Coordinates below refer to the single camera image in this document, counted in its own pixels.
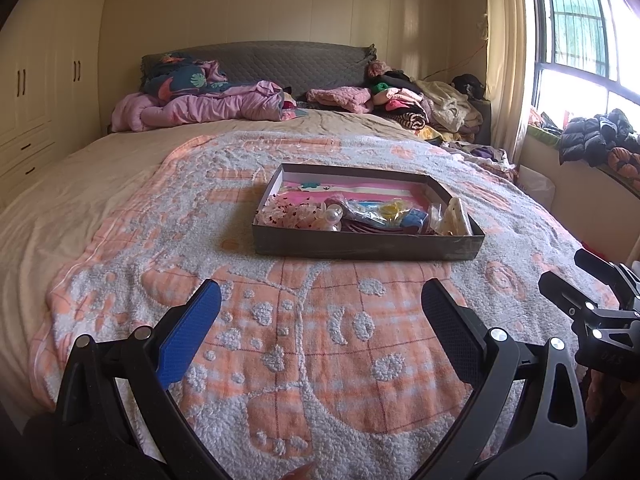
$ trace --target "orange and white blanket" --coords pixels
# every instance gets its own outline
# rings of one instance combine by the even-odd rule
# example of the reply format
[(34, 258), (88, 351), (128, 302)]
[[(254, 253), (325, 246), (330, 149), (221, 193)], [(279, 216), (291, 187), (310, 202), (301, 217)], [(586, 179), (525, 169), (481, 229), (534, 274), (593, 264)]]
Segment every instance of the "orange and white blanket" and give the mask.
[[(487, 233), (469, 262), (351, 262), (257, 256), (251, 223), (282, 162), (426, 173), (464, 198)], [(124, 338), (183, 304), (205, 278), (220, 316), (170, 391), (237, 479), (275, 479), (315, 461), (318, 478), (409, 478), (468, 397), (420, 307), (436, 277), (487, 326), (542, 343), (570, 320), (538, 292), (553, 269), (602, 300), (573, 263), (578, 242), (530, 198), (475, 164), (413, 140), (230, 132), (174, 150), (104, 221), (47, 294), (31, 346), (32, 386), (52, 404), (74, 339)], [(122, 388), (146, 452), (157, 453)], [(514, 400), (507, 405), (513, 412)], [(504, 436), (508, 417), (492, 446)]]

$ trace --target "headboard cover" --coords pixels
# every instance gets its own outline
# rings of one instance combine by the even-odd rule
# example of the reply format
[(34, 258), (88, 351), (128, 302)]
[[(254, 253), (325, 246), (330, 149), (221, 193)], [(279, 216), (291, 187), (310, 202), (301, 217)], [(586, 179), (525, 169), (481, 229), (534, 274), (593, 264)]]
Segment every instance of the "headboard cover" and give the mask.
[[(273, 81), (301, 98), (311, 88), (364, 86), (368, 63), (376, 48), (311, 43), (308, 41), (243, 41), (177, 48), (202, 60), (217, 59), (230, 82)], [(151, 67), (165, 52), (142, 58), (142, 84)]]

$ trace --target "drawer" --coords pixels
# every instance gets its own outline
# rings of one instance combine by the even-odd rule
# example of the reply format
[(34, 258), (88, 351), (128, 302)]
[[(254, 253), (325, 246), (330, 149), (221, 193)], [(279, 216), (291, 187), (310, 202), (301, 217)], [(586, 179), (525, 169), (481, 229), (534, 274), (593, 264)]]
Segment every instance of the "drawer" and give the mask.
[(29, 186), (35, 184), (43, 170), (58, 158), (54, 146), (47, 146), (0, 176), (0, 194), (8, 204)]
[(0, 175), (52, 143), (51, 123), (46, 123), (0, 146)]

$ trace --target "white plastic bag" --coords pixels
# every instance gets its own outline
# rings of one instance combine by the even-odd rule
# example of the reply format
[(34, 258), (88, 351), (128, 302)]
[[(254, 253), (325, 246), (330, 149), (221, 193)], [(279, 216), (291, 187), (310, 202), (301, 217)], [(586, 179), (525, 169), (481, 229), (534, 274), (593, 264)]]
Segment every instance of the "white plastic bag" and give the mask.
[(546, 176), (521, 166), (518, 172), (518, 187), (547, 211), (551, 211), (556, 186)]

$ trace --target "beige bed sheet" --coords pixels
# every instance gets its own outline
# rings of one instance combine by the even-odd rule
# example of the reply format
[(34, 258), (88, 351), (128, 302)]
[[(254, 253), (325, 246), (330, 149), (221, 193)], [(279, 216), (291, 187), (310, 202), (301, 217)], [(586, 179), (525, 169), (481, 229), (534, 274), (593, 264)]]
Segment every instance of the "beige bed sheet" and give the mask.
[(283, 123), (229, 120), (114, 134), (54, 165), (0, 213), (0, 388), (27, 414), (43, 410), (31, 394), (29, 344), (47, 315), (50, 280), (80, 256), (103, 220), (171, 150), (193, 137), (233, 130), (417, 140), (372, 115), (309, 110), (307, 117)]

